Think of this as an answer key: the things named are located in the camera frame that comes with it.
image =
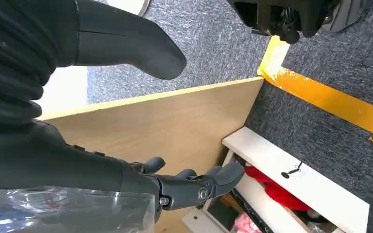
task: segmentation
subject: red fabric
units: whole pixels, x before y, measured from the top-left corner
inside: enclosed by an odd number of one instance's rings
[[[279,204],[285,207],[288,207],[291,210],[301,210],[301,211],[309,210],[309,206],[307,206],[301,200],[296,198],[294,195],[292,195],[290,192],[288,192],[287,190],[285,190],[283,187],[279,186],[276,183],[267,184],[265,186],[265,192],[274,201],[278,202]]]
[[[256,169],[254,166],[246,166],[244,169],[248,176],[255,178],[260,183],[275,183],[271,178]]]
[[[309,206],[307,206],[301,200],[296,198],[294,195],[292,195],[286,189],[281,187],[279,184],[277,184],[271,178],[266,176],[260,170],[256,169],[253,166],[247,166],[244,169],[245,169],[245,173],[247,173],[248,176],[256,179],[260,183],[265,183],[266,184],[265,185],[265,192],[274,201],[276,201],[276,202],[280,203],[281,205],[283,205],[285,207],[288,207],[289,209],[292,209],[292,210],[307,211],[307,210],[310,209]]]

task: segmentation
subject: robotic arm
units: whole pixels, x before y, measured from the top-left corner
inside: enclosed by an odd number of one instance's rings
[[[175,43],[156,24],[92,0],[0,1],[0,189],[58,186],[155,196],[161,210],[200,205],[230,192],[243,176],[238,164],[197,176],[154,175],[165,162],[146,164],[68,145],[57,129],[34,120],[31,100],[57,67],[132,64],[174,79],[186,66]]]

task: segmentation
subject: plastic wrap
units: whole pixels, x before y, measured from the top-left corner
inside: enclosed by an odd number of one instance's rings
[[[153,233],[154,204],[151,194],[0,190],[0,233]]]

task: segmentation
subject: drawer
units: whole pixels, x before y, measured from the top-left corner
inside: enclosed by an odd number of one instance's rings
[[[306,164],[287,179],[281,173],[301,161],[244,127],[222,143],[346,233],[365,233],[370,205]],[[240,183],[240,189],[250,187]]]

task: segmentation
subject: pink object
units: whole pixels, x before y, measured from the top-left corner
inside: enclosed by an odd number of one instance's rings
[[[262,233],[247,214],[238,217],[234,226],[238,229],[237,233]]]

